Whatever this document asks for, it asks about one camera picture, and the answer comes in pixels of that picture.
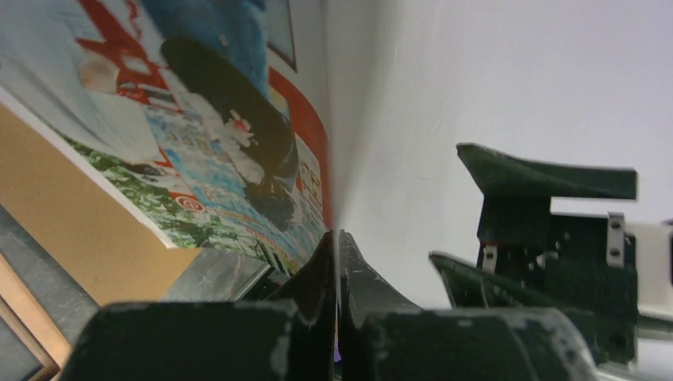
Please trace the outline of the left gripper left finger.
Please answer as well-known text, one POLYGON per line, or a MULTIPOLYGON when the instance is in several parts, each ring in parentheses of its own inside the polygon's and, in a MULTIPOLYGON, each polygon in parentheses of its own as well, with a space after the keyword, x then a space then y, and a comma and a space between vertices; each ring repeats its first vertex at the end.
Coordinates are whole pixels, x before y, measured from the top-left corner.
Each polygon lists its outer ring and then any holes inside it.
POLYGON ((87 323, 61 379, 329 380, 336 320, 333 233, 263 300, 123 302, 87 323))

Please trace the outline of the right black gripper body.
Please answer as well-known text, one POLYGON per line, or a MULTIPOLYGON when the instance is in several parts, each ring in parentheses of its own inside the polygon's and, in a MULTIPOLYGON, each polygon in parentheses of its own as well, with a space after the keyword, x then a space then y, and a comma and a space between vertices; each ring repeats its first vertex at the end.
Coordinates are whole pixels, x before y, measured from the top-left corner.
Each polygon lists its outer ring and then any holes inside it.
POLYGON ((590 312, 591 344, 606 361, 636 359, 637 271, 620 216, 552 214, 550 198, 486 196, 478 266, 541 293, 559 308, 590 312))

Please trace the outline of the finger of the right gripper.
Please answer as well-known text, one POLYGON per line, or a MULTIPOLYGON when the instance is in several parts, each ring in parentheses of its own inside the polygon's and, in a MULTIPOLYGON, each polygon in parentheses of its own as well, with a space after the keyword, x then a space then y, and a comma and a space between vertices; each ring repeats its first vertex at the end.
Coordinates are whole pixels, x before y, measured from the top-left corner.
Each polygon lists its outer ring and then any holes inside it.
POLYGON ((429 260, 439 273, 455 308, 531 306, 521 289, 507 279, 486 273, 463 260, 442 252, 431 252, 429 260))
POLYGON ((632 168, 526 160, 481 144, 459 143, 457 156, 486 196, 637 199, 632 168))

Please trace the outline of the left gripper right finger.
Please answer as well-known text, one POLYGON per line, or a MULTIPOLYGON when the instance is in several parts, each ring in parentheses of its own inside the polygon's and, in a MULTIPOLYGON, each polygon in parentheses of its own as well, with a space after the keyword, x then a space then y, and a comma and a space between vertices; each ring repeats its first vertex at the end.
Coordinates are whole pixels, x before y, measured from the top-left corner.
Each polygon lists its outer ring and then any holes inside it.
POLYGON ((425 310, 340 232, 339 349, 346 380, 594 380, 571 320, 553 308, 425 310))

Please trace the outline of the clear acrylic sheet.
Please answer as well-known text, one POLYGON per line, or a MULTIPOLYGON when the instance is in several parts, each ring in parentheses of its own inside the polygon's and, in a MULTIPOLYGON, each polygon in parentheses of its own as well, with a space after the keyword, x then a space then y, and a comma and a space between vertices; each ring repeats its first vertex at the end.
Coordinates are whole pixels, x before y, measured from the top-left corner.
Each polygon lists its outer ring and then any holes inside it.
POLYGON ((271 266, 250 256, 204 248, 169 287, 163 302, 220 302, 240 298, 271 266))

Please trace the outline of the colourful photo poster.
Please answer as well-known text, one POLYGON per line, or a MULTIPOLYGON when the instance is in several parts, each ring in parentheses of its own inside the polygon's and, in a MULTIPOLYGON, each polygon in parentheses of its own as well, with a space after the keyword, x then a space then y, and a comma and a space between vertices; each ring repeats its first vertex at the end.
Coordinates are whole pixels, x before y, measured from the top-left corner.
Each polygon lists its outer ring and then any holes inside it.
POLYGON ((292 1, 300 72, 267 48, 257 1, 4 1, 1 108, 168 249, 297 271, 332 225, 423 307, 444 176, 410 166, 429 99, 390 79, 399 1, 292 1))

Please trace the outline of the wooden picture frame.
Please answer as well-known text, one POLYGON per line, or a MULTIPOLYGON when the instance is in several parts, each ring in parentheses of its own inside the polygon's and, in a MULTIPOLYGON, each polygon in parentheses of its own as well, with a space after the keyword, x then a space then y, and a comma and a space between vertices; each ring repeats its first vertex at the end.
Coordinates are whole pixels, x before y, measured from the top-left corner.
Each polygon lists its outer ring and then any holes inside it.
POLYGON ((71 345, 7 260, 1 258, 1 319, 36 357, 30 380, 58 380, 71 345))

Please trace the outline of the brown frame backing board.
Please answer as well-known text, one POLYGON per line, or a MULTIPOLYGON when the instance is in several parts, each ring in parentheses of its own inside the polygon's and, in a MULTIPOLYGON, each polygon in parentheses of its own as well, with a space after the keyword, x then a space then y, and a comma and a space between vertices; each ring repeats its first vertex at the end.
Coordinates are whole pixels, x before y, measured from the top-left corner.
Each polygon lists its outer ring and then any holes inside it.
POLYGON ((166 248, 5 107, 1 204, 101 306, 160 300, 200 252, 166 248))

